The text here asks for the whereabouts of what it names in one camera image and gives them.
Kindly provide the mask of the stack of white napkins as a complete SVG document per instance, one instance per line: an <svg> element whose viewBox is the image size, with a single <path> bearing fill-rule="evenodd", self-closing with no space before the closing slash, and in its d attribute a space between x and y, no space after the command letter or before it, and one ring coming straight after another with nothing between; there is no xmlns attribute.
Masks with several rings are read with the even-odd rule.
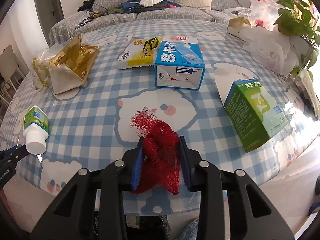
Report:
<svg viewBox="0 0 320 240"><path fill-rule="evenodd" d="M303 68L298 74L300 81L305 88L313 106L315 116L319 119L319 100L313 87L313 81L307 69Z"/></svg>

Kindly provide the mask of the grey green door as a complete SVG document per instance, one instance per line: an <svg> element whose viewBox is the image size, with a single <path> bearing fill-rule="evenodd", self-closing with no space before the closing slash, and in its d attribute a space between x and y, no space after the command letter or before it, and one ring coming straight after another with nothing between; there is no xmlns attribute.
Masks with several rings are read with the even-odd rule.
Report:
<svg viewBox="0 0 320 240"><path fill-rule="evenodd" d="M44 38L50 47L49 32L53 25L64 19L60 0L34 0L37 16L44 34Z"/></svg>

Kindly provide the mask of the clear bag yellow ribbon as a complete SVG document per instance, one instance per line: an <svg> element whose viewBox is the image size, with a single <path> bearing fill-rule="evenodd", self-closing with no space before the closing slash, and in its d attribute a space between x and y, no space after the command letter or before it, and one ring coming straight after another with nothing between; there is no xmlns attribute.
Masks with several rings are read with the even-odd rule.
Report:
<svg viewBox="0 0 320 240"><path fill-rule="evenodd" d="M52 87L50 60L58 53L55 47L36 51L31 63L31 79L36 89Z"/></svg>

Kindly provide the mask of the beige dining chair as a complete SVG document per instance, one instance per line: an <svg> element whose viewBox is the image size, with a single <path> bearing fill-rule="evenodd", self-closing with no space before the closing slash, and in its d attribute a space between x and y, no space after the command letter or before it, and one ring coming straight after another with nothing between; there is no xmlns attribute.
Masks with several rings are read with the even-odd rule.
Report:
<svg viewBox="0 0 320 240"><path fill-rule="evenodd" d="M1 76L4 79L4 84L9 84L16 91L11 78L15 73L18 73L22 79L25 78L25 75L20 70L19 64L17 63L16 56L13 52L12 45L8 45L7 48L3 50L0 57L0 68Z"/></svg>

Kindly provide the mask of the yellow white snack wrapper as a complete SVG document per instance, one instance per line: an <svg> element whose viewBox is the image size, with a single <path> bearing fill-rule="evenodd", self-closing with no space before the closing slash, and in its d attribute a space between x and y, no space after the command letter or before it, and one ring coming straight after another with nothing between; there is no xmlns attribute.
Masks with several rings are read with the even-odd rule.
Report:
<svg viewBox="0 0 320 240"><path fill-rule="evenodd" d="M118 57L117 68L123 70L153 66L162 40L162 37L131 38L125 50Z"/></svg>

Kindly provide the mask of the blue checkered bear tablecloth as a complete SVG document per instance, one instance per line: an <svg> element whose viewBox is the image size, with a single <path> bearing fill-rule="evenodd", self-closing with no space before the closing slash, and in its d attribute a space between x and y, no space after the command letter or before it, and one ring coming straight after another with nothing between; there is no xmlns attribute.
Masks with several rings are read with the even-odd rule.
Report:
<svg viewBox="0 0 320 240"><path fill-rule="evenodd" d="M177 35L198 39L206 65L199 90L157 88L153 67L117 68L118 56L130 38ZM35 89L27 75L4 116L1 149L22 143L23 117L32 106L48 115L46 153L20 161L18 174L34 186L57 195L81 168L95 171L134 148L139 136L130 125L136 110L155 116L184 136L189 148L218 168L244 169L261 185L289 166L319 134L319 121L295 92L293 85L255 62L243 41L227 33L221 23L200 20L142 20L86 33L92 43L104 41L86 87L68 100L57 100L50 88ZM256 78L284 110L288 125L266 144L245 152L225 111L214 73L229 67L238 79Z"/></svg>

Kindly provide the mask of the grey sofa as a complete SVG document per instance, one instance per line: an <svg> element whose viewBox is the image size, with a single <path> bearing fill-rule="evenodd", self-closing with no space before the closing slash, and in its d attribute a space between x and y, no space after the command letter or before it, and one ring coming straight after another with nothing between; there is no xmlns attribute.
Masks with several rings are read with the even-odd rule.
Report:
<svg viewBox="0 0 320 240"><path fill-rule="evenodd" d="M155 19L188 19L228 23L226 9L239 7L238 0L89 0L53 25L49 44L66 41L78 34L88 33L115 24Z"/></svg>

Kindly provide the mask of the potted green plant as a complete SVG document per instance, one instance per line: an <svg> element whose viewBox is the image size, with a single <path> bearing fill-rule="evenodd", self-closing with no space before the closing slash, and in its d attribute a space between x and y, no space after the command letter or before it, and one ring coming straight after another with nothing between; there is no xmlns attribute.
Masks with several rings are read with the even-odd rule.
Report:
<svg viewBox="0 0 320 240"><path fill-rule="evenodd" d="M288 37L300 37L308 45L310 52L299 55L300 63L295 64L291 74L297 76L303 69L309 70L317 62L319 56L319 15L314 13L312 0L276 0L281 5L278 9L279 17L274 22L280 33Z"/></svg>

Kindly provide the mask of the white crumpled plastic bag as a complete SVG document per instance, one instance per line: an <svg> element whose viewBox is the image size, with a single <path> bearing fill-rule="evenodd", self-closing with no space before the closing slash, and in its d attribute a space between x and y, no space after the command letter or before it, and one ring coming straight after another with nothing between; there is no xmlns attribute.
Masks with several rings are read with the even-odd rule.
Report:
<svg viewBox="0 0 320 240"><path fill-rule="evenodd" d="M280 32L263 27L244 28L240 31L240 38L245 41L243 50L277 74L287 76L299 65L297 55L290 49L289 38Z"/></svg>

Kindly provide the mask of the blue milk carton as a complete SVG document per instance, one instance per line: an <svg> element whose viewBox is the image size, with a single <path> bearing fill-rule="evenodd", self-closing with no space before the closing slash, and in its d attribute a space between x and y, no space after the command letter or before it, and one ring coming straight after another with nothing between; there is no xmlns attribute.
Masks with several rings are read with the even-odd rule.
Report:
<svg viewBox="0 0 320 240"><path fill-rule="evenodd" d="M199 90L205 64L198 39L166 35L155 60L156 87Z"/></svg>

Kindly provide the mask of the white red plastic bag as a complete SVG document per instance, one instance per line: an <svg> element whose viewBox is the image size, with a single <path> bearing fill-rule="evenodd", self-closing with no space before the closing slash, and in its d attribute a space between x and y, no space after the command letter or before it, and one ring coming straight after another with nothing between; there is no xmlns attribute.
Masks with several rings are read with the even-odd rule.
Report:
<svg viewBox="0 0 320 240"><path fill-rule="evenodd" d="M274 0L249 0L251 14L249 21L252 26L260 25L267 30L274 29L274 23L279 17L278 9L283 8Z"/></svg>

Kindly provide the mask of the blue fuzzy slipper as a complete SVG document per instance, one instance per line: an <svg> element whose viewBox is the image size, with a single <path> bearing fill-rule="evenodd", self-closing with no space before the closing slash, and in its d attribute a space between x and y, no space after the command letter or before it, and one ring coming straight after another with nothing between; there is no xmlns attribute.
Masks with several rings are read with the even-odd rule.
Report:
<svg viewBox="0 0 320 240"><path fill-rule="evenodd" d="M195 219L189 222L176 239L177 240L196 240L198 226L199 226L198 219Z"/></svg>

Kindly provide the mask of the gold foil package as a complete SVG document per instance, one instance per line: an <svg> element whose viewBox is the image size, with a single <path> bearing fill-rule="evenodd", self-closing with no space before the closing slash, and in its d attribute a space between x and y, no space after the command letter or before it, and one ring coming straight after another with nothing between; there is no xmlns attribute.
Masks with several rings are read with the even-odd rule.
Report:
<svg viewBox="0 0 320 240"><path fill-rule="evenodd" d="M54 93L57 95L85 87L99 50L98 46L89 42L82 34L68 41L49 61Z"/></svg>

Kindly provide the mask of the black bag on sofa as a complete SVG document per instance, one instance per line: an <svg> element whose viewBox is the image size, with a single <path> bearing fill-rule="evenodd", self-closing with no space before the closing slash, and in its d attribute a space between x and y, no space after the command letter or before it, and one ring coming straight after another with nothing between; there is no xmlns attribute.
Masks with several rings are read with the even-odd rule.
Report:
<svg viewBox="0 0 320 240"><path fill-rule="evenodd" d="M83 1L82 6L80 6L80 7L77 9L77 12L80 12L80 11L92 11L94 2L95 2L95 0L86 0L86 1Z"/></svg>

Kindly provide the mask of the white pill bottle green label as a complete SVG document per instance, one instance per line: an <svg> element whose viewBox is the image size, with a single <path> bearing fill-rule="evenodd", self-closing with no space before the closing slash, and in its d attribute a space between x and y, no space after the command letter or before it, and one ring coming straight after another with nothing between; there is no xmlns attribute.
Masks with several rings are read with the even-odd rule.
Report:
<svg viewBox="0 0 320 240"><path fill-rule="evenodd" d="M48 116L38 106L32 106L25 113L23 136L30 154L38 155L46 152L46 140L49 137Z"/></svg>

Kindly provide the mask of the pile of clothes on sofa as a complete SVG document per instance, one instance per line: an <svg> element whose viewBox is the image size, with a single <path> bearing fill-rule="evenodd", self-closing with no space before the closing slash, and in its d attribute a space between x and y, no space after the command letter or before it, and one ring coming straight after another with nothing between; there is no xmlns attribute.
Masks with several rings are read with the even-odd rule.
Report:
<svg viewBox="0 0 320 240"><path fill-rule="evenodd" d="M177 9L182 6L168 0L128 0L114 8L106 9L104 15L110 14L131 14L147 11L163 10L166 8Z"/></svg>

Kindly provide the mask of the black lined trash bin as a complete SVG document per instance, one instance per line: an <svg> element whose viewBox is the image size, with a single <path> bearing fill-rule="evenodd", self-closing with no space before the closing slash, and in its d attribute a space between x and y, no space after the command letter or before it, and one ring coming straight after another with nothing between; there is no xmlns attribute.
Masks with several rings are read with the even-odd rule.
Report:
<svg viewBox="0 0 320 240"><path fill-rule="evenodd" d="M127 239L169 239L168 216L124 216Z"/></svg>

